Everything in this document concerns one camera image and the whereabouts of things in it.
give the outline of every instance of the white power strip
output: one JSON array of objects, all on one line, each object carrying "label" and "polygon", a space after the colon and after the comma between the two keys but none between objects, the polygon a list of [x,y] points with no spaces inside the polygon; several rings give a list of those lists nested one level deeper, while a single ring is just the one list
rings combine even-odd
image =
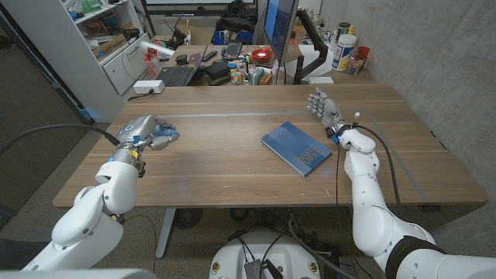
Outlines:
[{"label": "white power strip", "polygon": [[133,85],[134,91],[137,94],[146,94],[153,89],[153,93],[162,93],[162,90],[165,88],[164,82],[162,80],[153,80],[153,81],[137,81]]}]

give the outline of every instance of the cup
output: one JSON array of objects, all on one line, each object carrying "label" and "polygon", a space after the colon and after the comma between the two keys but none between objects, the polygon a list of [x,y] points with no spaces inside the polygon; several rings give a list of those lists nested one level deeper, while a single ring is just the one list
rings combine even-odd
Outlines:
[{"label": "cup", "polygon": [[352,51],[350,61],[348,62],[348,74],[357,74],[358,70],[363,66],[369,55],[370,48],[365,46],[358,47]]},{"label": "cup", "polygon": [[348,74],[357,74],[358,70],[362,67],[363,63],[365,63],[366,57],[355,53],[350,55],[350,61],[348,62]]}]

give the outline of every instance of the blue book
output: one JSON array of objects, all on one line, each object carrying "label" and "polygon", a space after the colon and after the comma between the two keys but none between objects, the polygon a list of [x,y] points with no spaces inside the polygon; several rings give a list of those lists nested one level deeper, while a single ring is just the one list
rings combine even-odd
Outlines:
[{"label": "blue book", "polygon": [[306,177],[330,154],[331,150],[290,122],[263,136],[261,142],[276,153],[302,177]]}]

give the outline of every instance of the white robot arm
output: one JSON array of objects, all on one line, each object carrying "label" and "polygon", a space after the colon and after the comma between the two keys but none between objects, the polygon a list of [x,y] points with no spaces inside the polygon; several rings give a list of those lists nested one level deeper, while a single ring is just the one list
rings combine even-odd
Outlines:
[{"label": "white robot arm", "polygon": [[92,267],[120,242],[123,227],[109,214],[120,215],[136,204],[137,179],[144,175],[141,154],[146,146],[162,150],[179,137],[161,116],[142,116],[125,125],[120,144],[95,176],[99,186],[83,188],[74,206],[57,222],[52,241],[23,270],[68,270]]},{"label": "white robot arm", "polygon": [[387,279],[496,277],[496,259],[448,255],[429,232],[388,209],[377,180],[380,164],[375,142],[346,123],[326,93],[317,88],[317,95],[310,94],[308,109],[322,120],[332,139],[348,150],[345,172],[352,185],[353,240],[375,259]]}]

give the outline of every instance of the wooden table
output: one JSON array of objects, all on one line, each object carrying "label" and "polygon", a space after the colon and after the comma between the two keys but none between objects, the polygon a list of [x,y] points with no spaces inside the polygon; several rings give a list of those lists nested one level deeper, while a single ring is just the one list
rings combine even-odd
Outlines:
[{"label": "wooden table", "polygon": [[[212,62],[221,59],[221,51],[222,48],[225,46],[213,46],[209,45],[207,48],[206,53],[209,53],[212,50],[217,50],[217,55],[213,57],[211,60],[208,60],[207,62],[202,62],[201,65],[204,66],[210,66],[212,65]],[[187,54],[188,57],[192,54],[195,53],[201,53],[205,48],[205,45],[203,46],[180,46],[174,53],[174,55],[170,58],[169,62],[165,64],[165,67],[176,67],[176,56],[181,55],[181,54]],[[243,46],[242,53],[251,53],[254,50],[260,49],[260,46]],[[301,55],[301,51],[298,48],[297,45],[289,45],[288,46],[288,51],[286,54],[286,61],[292,61],[296,60],[298,56]],[[272,66],[274,64],[274,58],[272,57],[270,59],[270,62],[267,63],[267,65]],[[338,72],[338,71],[330,71],[326,74],[323,75],[323,77],[332,77],[334,80],[334,84],[377,84],[377,82],[374,80],[374,77],[372,77],[372,74],[367,69],[362,69],[358,74],[353,75],[353,74],[348,74],[348,72]],[[197,81],[191,81],[189,85],[192,86],[208,86],[208,82],[210,81],[210,77],[207,75],[204,75],[202,79],[197,80]],[[279,74],[277,76],[277,84],[283,84],[284,83],[284,72],[279,71]],[[287,84],[293,84],[293,77],[289,74],[286,74],[286,83]],[[235,85],[232,82],[226,83],[224,85]],[[273,81],[271,85],[275,85],[275,77],[273,77]]]},{"label": "wooden table", "polygon": [[[352,122],[378,133],[393,157],[398,190],[404,205],[480,204],[483,189],[434,138],[388,85],[327,85],[321,87]],[[142,115],[165,115],[181,137],[165,150],[143,155],[146,175],[138,180],[136,207],[165,207],[156,257],[165,250],[174,221],[174,208],[333,206],[336,204],[337,146],[305,107],[312,85],[167,88],[159,95],[131,101],[107,129],[116,134]],[[302,177],[265,147],[260,138],[290,121],[324,143],[332,154],[307,177]],[[71,207],[112,154],[113,145],[101,138],[53,200]],[[380,144],[379,182],[387,203],[394,191],[387,158]],[[339,205],[352,202],[346,176],[345,152],[339,160]]]}]

